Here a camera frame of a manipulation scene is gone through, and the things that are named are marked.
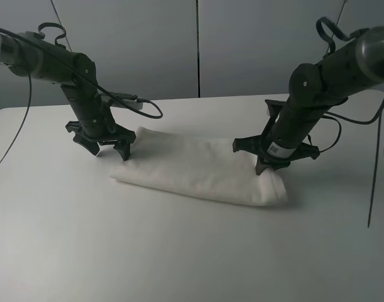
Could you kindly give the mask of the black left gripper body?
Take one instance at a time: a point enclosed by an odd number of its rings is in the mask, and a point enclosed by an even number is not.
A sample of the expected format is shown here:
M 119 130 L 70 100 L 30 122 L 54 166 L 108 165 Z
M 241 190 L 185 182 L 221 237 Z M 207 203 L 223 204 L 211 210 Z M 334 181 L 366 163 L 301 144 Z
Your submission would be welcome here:
M 79 121 L 70 121 L 65 126 L 66 130 L 75 134 L 74 141 L 90 144 L 103 144 L 109 145 L 115 142 L 129 142 L 133 143 L 136 139 L 134 131 L 127 130 L 126 128 L 116 125 L 116 131 L 111 133 L 108 130 L 105 122 L 96 124 L 91 123 L 89 127 L 81 125 Z

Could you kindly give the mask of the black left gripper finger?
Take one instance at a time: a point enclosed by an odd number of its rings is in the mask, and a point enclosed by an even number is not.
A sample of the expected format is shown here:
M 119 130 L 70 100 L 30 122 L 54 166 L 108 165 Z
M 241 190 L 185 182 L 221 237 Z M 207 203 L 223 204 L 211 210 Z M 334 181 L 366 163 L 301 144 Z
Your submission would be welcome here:
M 74 136 L 73 142 L 84 147 L 89 153 L 93 154 L 94 156 L 97 156 L 100 151 L 99 145 L 97 142 L 90 142 L 89 140 L 79 135 Z
M 120 157 L 122 158 L 122 161 L 127 161 L 130 157 L 130 147 L 132 145 L 132 142 L 121 140 L 116 141 L 114 144 L 114 149 L 120 154 Z

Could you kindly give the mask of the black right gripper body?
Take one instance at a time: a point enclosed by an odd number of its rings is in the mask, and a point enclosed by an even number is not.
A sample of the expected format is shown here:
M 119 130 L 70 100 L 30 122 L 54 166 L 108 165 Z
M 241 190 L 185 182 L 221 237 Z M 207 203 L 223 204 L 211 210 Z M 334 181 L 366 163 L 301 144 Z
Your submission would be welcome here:
M 284 148 L 276 142 L 272 142 L 264 137 L 257 135 L 246 138 L 236 138 L 232 143 L 233 152 L 245 151 L 256 156 L 270 156 L 275 159 L 273 169 L 283 169 L 288 167 L 295 160 L 310 157 L 316 159 L 320 155 L 318 147 L 306 143 L 300 143 L 297 148 Z

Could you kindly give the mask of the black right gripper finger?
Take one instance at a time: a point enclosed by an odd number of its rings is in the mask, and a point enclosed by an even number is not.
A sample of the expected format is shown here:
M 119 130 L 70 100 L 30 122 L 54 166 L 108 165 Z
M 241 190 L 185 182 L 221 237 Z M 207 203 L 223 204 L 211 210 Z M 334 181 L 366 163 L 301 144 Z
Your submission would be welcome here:
M 270 156 L 257 156 L 255 171 L 257 175 L 261 175 L 266 169 L 272 169 L 275 164 L 275 159 Z

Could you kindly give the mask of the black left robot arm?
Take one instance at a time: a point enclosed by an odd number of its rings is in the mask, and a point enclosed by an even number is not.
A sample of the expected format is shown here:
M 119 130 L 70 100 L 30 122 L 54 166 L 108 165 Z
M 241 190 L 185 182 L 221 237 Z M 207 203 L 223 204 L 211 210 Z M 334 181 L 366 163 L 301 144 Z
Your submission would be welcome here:
M 17 76 L 60 86 L 77 118 L 65 126 L 74 133 L 75 143 L 93 155 L 100 146 L 111 145 L 122 160 L 129 158 L 136 134 L 118 125 L 110 108 L 137 109 L 137 97 L 104 92 L 96 79 L 95 63 L 87 55 L 46 42 L 41 31 L 16 34 L 0 28 L 0 64 Z

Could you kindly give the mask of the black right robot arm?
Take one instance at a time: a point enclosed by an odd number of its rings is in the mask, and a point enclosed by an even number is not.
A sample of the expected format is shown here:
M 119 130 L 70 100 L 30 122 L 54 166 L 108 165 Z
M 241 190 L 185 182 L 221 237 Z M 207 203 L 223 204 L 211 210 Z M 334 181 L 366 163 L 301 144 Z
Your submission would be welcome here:
M 289 81 L 287 101 L 266 100 L 269 120 L 260 135 L 236 138 L 233 151 L 256 155 L 256 174 L 268 167 L 288 167 L 295 160 L 320 155 L 304 143 L 316 123 L 349 96 L 384 83 L 384 26 L 362 28 L 345 35 L 324 16 L 317 33 L 329 52 L 316 64 L 300 64 Z

